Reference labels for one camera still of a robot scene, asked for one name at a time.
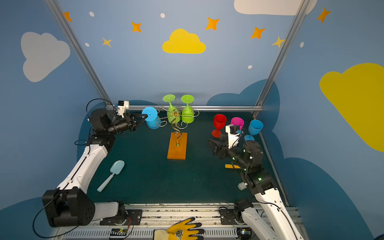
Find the dark green mat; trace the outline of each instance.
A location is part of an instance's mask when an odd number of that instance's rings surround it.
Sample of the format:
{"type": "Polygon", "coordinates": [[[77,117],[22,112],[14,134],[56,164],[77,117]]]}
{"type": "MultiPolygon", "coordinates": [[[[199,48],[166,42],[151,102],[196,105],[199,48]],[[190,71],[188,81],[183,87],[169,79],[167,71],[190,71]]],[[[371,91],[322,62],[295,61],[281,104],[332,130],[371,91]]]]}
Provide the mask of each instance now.
{"type": "MultiPolygon", "coordinates": [[[[230,159],[220,160],[212,155],[208,139],[214,130],[216,112],[201,112],[192,124],[183,131],[188,133],[186,160],[167,159],[172,128],[168,123],[156,130],[143,123],[134,132],[116,136],[115,144],[97,169],[88,188],[87,195],[94,202],[123,201],[134,203],[202,203],[236,202],[250,199],[248,190],[240,191],[237,184],[241,178],[233,169],[225,169],[230,159]],[[117,160],[125,166],[115,175],[100,193],[96,189],[111,174],[109,169],[117,160]]],[[[245,121],[245,131],[252,120],[249,112],[224,112],[227,124],[233,117],[245,121]]],[[[264,167],[271,174],[268,159],[264,167]]]]}

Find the orange wooden board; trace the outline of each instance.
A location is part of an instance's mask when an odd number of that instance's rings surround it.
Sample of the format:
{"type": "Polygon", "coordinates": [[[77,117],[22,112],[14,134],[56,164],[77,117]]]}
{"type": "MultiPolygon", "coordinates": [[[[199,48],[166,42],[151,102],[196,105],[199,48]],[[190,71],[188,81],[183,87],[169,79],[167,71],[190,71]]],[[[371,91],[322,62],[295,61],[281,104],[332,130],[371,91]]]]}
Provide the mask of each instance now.
{"type": "Polygon", "coordinates": [[[168,159],[174,160],[185,160],[187,154],[187,136],[186,132],[182,132],[181,137],[179,138],[180,146],[176,146],[177,137],[174,132],[170,134],[169,148],[168,148],[168,159]]]}

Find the light blue shovel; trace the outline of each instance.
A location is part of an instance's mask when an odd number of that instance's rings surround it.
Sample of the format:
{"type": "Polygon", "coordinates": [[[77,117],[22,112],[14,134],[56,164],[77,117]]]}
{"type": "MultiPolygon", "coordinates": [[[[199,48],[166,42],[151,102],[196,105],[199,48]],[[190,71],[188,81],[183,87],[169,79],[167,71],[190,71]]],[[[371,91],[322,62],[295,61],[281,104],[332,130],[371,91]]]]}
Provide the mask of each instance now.
{"type": "Polygon", "coordinates": [[[112,165],[112,167],[111,167],[111,169],[110,169],[110,171],[111,171],[111,175],[100,185],[100,187],[97,189],[97,191],[98,192],[101,192],[104,188],[105,188],[105,186],[109,183],[109,181],[112,179],[112,177],[115,175],[115,174],[119,174],[120,172],[121,172],[121,170],[122,170],[122,168],[124,167],[124,165],[125,165],[125,162],[124,161],[122,161],[122,160],[118,160],[118,161],[116,161],[113,165],[112,165]]]}

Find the glove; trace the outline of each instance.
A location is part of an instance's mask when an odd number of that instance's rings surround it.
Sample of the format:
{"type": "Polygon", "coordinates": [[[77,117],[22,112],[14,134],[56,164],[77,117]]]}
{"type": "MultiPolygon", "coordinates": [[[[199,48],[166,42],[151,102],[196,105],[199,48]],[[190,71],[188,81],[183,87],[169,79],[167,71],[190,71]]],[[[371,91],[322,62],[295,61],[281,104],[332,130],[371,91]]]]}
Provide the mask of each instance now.
{"type": "Polygon", "coordinates": [[[181,221],[168,230],[159,229],[155,230],[153,240],[203,240],[203,236],[195,236],[196,234],[203,234],[204,229],[192,229],[201,227],[201,223],[188,224],[194,221],[195,218],[191,217],[181,221]]]}

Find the shovel handle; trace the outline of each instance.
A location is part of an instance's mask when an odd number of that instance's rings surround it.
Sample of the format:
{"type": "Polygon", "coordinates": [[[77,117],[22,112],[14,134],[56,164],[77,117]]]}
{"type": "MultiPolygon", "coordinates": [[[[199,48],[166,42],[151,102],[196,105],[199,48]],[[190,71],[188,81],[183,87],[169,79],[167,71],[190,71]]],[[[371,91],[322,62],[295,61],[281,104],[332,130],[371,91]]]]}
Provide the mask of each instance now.
{"type": "Polygon", "coordinates": [[[109,181],[112,179],[113,175],[115,175],[114,173],[112,173],[107,179],[105,179],[105,181],[100,185],[100,187],[97,188],[97,191],[98,192],[101,192],[105,186],[109,183],[109,181]]]}

